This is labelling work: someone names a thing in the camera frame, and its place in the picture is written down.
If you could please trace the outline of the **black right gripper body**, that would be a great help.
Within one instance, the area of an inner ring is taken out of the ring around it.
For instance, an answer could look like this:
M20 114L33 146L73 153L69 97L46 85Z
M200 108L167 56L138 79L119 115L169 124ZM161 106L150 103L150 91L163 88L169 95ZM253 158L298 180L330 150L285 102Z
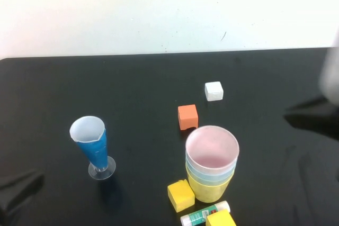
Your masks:
M338 106L324 97L291 106L283 117L293 128L338 139Z

